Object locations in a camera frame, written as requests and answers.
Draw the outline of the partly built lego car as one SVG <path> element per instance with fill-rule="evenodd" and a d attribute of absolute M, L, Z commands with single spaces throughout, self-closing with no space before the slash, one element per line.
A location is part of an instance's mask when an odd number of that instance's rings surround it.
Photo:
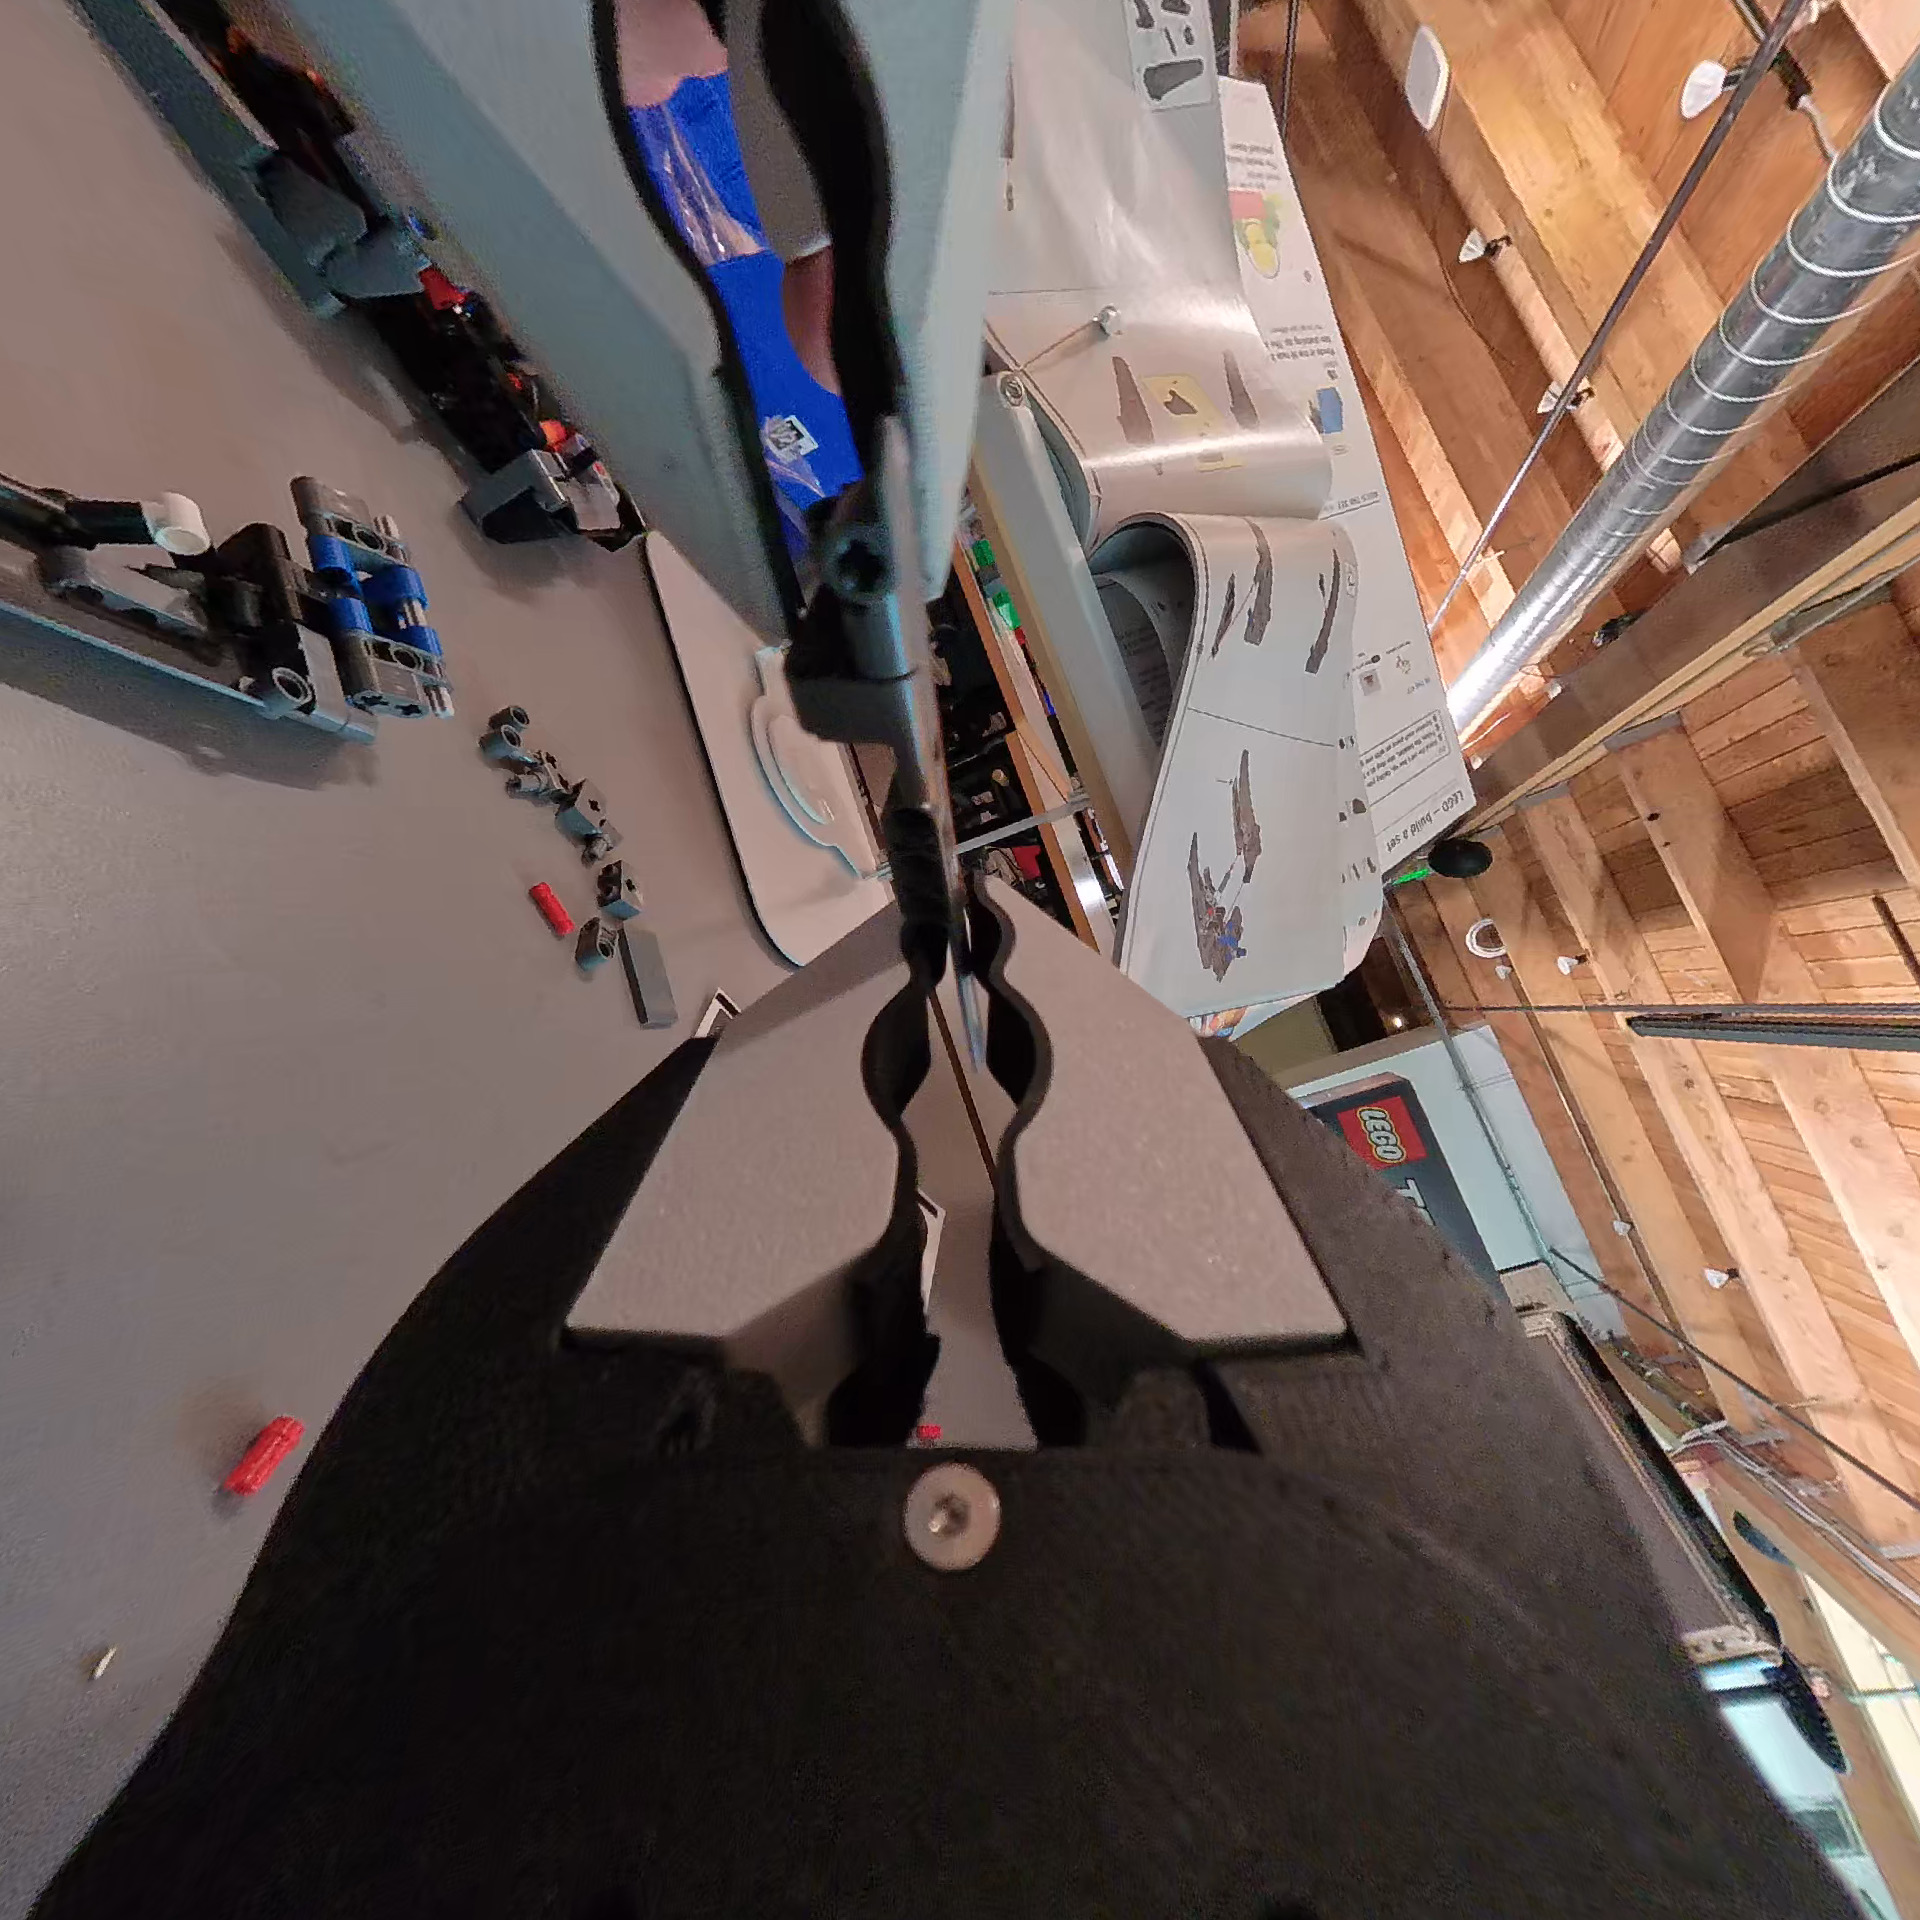
<path fill-rule="evenodd" d="M 397 161 L 270 4 L 80 1 L 204 179 L 304 308 L 359 316 L 474 482 L 467 517 L 502 545 L 644 533 L 554 382 L 404 200 Z"/>

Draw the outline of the dark road case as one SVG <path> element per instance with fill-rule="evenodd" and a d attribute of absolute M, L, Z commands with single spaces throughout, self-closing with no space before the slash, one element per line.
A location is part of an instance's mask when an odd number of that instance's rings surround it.
<path fill-rule="evenodd" d="M 1564 1308 L 1547 1265 L 1507 1268 L 1500 1288 L 1635 1526 L 1653 1586 L 1706 1687 L 1756 1692 L 1775 1681 L 1784 1647 L 1772 1612 L 1617 1380 L 1609 1354 Z"/>

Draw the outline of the black hanging light bar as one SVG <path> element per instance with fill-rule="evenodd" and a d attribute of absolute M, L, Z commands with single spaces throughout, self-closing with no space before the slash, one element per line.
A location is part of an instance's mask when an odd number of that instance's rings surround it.
<path fill-rule="evenodd" d="M 1633 1013 L 1627 1029 L 1639 1040 L 1748 1043 L 1851 1051 L 1919 1051 L 1916 1018 L 1849 1018 L 1793 1013 Z"/>

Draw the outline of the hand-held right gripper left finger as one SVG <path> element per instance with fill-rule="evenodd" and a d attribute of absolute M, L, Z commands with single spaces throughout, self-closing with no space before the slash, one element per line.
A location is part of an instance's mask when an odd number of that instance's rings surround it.
<path fill-rule="evenodd" d="M 723 1028 L 566 1331 L 763 1376 L 805 1419 L 917 1422 L 930 1066 L 927 973 L 879 912 Z"/>

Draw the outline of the cluster of grey lego pieces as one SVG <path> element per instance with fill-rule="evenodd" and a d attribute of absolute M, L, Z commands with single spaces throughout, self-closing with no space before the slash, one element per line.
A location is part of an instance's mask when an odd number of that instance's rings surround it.
<path fill-rule="evenodd" d="M 554 942 L 566 951 L 581 979 L 618 975 L 637 1022 L 656 1033 L 675 1029 L 680 1008 L 666 968 L 660 935 L 637 868 L 627 859 L 625 833 L 614 825 L 602 787 L 573 776 L 561 755 L 541 743 L 532 713 L 520 704 L 495 708 L 476 740 L 482 761 L 501 779 L 502 791 L 548 821 L 559 843 L 579 861 L 569 880 L 551 884 L 576 921 L 576 932 Z"/>

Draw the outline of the dark grey lego wing assembly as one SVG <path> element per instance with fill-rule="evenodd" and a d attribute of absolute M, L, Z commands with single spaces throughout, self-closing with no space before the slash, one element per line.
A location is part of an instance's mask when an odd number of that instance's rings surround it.
<path fill-rule="evenodd" d="M 953 979 L 973 1061 L 984 1066 L 991 1008 L 953 824 L 910 453 L 903 420 L 879 420 L 865 478 L 831 505 L 814 543 L 818 587 L 795 627 L 787 683 L 816 738 L 890 752 L 881 839 L 903 953 L 922 987 Z"/>

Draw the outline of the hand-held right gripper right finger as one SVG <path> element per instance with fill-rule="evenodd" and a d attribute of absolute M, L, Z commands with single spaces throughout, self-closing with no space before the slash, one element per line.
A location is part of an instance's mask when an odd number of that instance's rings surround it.
<path fill-rule="evenodd" d="M 1189 1022 L 998 880 L 973 891 L 991 1300 L 1030 1399 L 1332 1354 L 1350 1320 Z"/>

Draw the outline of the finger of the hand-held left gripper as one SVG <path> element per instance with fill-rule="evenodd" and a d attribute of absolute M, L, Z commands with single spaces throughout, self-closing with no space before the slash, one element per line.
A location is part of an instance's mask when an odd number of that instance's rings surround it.
<path fill-rule="evenodd" d="M 906 448 L 922 598 L 948 584 L 984 370 L 1017 5 L 760 4 L 756 57 L 832 254 L 828 347 L 855 448 Z"/>
<path fill-rule="evenodd" d="M 614 4 L 286 4 L 453 264 L 588 427 L 642 517 L 763 639 L 802 590 L 748 367 L 660 200 Z"/>

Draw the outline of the far blue bin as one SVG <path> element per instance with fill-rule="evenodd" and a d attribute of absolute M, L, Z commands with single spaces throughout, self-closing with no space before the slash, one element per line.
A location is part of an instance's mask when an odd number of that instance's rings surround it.
<path fill-rule="evenodd" d="M 686 75 L 630 108 L 648 177 L 717 289 L 739 351 L 763 457 L 795 528 L 862 474 L 845 402 L 805 366 L 784 305 L 787 265 L 759 216 L 727 74 Z"/>

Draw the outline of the white book stand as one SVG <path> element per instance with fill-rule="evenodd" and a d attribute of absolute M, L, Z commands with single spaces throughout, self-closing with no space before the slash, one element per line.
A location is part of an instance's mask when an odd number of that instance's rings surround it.
<path fill-rule="evenodd" d="M 948 581 L 933 606 L 956 838 L 973 846 L 973 863 L 1117 957 L 1125 873 L 1010 621 L 988 540 L 988 522 L 965 495 Z M 748 906 L 780 959 L 802 968 L 894 898 L 879 824 L 887 757 L 805 731 L 780 647 L 665 532 L 644 532 L 640 552 Z"/>

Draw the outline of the person's left hand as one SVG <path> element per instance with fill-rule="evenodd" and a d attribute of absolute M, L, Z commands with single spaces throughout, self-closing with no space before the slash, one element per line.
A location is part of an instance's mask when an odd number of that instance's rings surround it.
<path fill-rule="evenodd" d="M 660 105 L 688 79 L 731 69 L 721 31 L 701 1 L 614 1 L 621 96 L 632 108 Z"/>

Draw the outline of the lego instruction booklet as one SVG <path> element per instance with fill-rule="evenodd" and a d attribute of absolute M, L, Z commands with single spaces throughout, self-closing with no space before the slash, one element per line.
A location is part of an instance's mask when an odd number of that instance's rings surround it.
<path fill-rule="evenodd" d="M 1117 965 L 1233 1033 L 1366 957 L 1467 757 L 1278 113 L 1206 4 L 1023 4 L 977 475 L 1119 846 Z"/>

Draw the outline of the dark lego set box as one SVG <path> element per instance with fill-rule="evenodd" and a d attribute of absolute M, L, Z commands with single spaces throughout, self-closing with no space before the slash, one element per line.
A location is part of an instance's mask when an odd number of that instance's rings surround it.
<path fill-rule="evenodd" d="M 1411 1079 L 1372 1074 L 1310 1095 L 1307 1111 L 1421 1212 L 1495 1293 L 1503 1291 L 1499 1250 L 1488 1243 L 1474 1197 L 1462 1186 L 1443 1134 Z"/>

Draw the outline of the grey lego wing blue pins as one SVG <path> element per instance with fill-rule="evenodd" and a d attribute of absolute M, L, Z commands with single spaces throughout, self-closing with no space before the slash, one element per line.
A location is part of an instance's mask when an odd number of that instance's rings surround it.
<path fill-rule="evenodd" d="M 382 717 L 454 716 L 443 639 L 399 524 L 313 475 L 301 540 L 216 540 L 182 491 L 3 480 L 4 611 L 264 717 L 371 743 Z"/>

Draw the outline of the silver ventilation duct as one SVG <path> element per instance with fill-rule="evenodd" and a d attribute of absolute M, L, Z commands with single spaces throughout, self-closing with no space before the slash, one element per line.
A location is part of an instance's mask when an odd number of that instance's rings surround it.
<path fill-rule="evenodd" d="M 1888 79 L 1740 293 L 1624 444 L 1448 689 L 1474 731 L 1508 686 L 1617 587 L 1761 421 L 1916 261 L 1919 57 Z"/>

